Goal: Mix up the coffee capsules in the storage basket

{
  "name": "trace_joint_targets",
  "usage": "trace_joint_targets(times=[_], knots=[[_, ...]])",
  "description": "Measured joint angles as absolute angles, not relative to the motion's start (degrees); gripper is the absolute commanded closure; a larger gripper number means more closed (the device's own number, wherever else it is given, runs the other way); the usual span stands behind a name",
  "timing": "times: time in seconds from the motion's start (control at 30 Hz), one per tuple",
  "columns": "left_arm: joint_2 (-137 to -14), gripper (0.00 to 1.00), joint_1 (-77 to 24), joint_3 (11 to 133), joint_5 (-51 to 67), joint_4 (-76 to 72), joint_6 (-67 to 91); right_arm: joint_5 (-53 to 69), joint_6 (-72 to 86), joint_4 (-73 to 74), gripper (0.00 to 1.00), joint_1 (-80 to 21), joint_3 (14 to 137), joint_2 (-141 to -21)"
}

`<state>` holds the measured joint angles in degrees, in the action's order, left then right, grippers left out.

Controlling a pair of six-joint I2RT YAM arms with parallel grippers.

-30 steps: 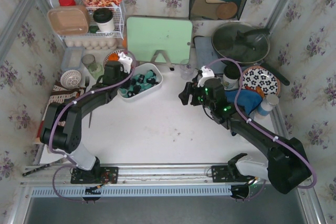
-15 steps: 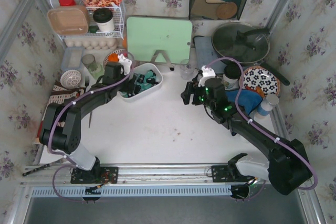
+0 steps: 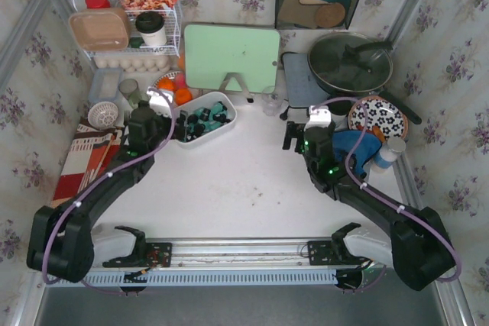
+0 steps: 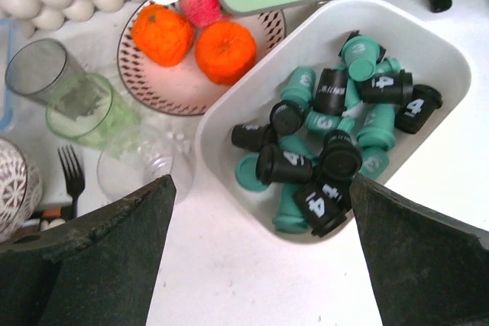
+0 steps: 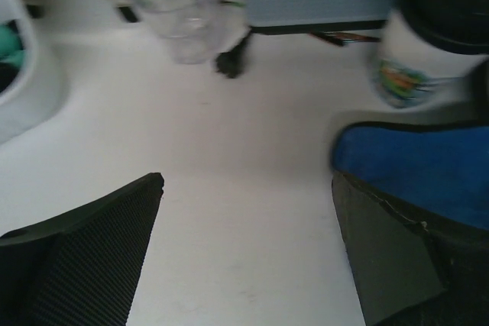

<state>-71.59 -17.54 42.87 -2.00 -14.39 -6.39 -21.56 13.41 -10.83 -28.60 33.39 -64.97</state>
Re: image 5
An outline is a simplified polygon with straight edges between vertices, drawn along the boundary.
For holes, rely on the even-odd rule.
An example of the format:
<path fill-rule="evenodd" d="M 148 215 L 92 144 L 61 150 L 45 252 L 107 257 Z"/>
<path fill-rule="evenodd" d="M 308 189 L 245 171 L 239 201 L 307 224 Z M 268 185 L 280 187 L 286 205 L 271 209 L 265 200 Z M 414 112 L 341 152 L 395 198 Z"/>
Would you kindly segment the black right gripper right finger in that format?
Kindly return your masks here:
<path fill-rule="evenodd" d="M 488 232 L 334 172 L 332 198 L 367 325 L 486 325 Z"/>

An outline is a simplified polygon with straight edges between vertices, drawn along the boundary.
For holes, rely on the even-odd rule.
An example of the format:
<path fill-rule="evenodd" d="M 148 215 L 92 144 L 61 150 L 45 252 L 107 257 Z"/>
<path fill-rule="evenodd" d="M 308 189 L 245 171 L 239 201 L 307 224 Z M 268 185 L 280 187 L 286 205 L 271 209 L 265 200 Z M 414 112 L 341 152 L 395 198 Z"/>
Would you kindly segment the clear drinking glass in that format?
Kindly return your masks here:
<path fill-rule="evenodd" d="M 131 0 L 134 13 L 168 46 L 178 64 L 212 59 L 225 34 L 225 6 L 243 8 L 234 0 Z"/>

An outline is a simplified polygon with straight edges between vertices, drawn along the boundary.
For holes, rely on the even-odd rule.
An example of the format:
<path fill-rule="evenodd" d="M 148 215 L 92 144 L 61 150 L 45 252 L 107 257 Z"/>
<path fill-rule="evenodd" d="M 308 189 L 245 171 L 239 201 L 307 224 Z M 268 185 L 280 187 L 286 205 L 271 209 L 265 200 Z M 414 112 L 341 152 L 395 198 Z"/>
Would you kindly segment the white rectangular storage basket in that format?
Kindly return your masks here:
<path fill-rule="evenodd" d="M 22 0 L 1 0 L 1 142 L 51 118 L 66 76 Z"/>

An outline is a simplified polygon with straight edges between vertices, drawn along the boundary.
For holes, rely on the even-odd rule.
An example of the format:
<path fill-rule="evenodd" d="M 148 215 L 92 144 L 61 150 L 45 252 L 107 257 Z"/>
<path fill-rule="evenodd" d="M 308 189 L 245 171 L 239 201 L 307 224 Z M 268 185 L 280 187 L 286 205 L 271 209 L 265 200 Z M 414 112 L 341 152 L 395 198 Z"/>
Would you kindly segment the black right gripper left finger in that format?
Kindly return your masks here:
<path fill-rule="evenodd" d="M 1 236 L 3 325 L 124 325 L 164 193 L 160 173 Z"/>

